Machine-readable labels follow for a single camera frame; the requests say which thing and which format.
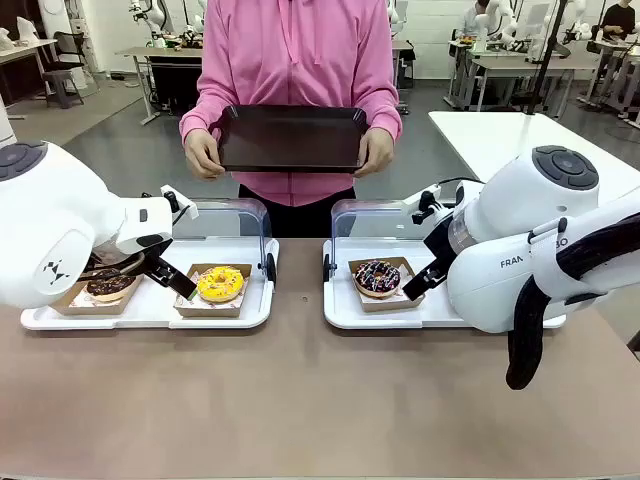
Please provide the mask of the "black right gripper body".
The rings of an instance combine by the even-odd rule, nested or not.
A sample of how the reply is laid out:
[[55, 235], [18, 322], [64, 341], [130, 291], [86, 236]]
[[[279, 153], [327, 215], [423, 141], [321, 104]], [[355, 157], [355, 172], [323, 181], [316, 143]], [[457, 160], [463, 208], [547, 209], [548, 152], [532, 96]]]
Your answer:
[[448, 271], [457, 254], [449, 240], [449, 226], [453, 220], [453, 211], [446, 208], [428, 208], [425, 221], [432, 227], [424, 239], [434, 260], [428, 265], [429, 271]]

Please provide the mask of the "person's left hand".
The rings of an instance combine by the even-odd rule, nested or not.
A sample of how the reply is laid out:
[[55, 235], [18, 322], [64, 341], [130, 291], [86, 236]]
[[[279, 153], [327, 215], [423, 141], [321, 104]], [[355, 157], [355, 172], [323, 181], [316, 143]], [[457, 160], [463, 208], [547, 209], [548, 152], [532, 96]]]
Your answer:
[[383, 171], [393, 160], [393, 137], [382, 128], [370, 128], [361, 138], [356, 178]]

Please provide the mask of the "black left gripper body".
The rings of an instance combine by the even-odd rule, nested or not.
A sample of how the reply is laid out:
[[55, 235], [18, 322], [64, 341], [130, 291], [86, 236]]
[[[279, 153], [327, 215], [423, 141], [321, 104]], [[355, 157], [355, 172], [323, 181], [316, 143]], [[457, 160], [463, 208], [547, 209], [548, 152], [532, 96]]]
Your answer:
[[140, 247], [140, 255], [143, 257], [143, 265], [156, 265], [160, 262], [161, 255], [171, 245], [171, 237], [163, 237], [160, 234], [145, 235], [136, 239]]

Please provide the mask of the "person's right hand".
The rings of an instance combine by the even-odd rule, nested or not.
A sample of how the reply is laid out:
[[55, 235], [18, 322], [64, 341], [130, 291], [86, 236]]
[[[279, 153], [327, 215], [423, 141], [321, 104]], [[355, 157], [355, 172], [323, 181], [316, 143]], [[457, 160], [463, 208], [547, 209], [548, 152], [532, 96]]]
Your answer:
[[191, 130], [184, 142], [188, 166], [204, 180], [215, 180], [225, 173], [220, 164], [216, 139], [204, 129]]

